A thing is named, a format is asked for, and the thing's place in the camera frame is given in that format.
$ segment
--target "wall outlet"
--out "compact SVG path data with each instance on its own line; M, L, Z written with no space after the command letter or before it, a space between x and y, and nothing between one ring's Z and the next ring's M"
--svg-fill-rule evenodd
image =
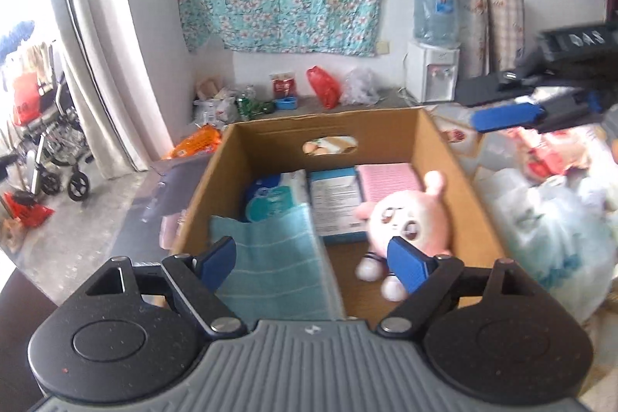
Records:
M390 53L390 42L378 41L376 43L376 53L378 55L388 55Z

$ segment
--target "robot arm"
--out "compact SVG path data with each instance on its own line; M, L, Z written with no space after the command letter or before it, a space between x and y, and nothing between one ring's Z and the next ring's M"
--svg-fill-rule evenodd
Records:
M544 102L480 110L473 126L480 132L524 126L543 133L598 123L618 103L617 68L615 22L543 32L538 49L517 68L460 81L455 101L476 107L530 95L540 86L563 87Z

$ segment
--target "box handle hole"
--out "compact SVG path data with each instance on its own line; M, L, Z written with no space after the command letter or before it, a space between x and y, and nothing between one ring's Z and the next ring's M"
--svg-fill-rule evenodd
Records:
M331 156L351 154L358 149L356 138L350 136L323 137L303 144L307 156Z

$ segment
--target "blue label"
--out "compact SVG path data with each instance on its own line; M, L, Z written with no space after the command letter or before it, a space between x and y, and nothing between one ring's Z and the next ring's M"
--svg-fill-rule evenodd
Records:
M582 258L578 254L564 258L561 269L550 269L545 276L535 278L545 290L560 288L564 282L571 278L583 266Z
M436 0L436 13L438 13L439 15L450 15L454 11L454 0Z

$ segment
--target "blue container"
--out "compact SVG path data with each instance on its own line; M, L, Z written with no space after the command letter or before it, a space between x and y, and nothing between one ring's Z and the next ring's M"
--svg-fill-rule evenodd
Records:
M278 98L274 104L279 110L295 110L298 107L298 99L296 97Z
M454 48L458 45L457 0L414 0L414 38L424 44Z

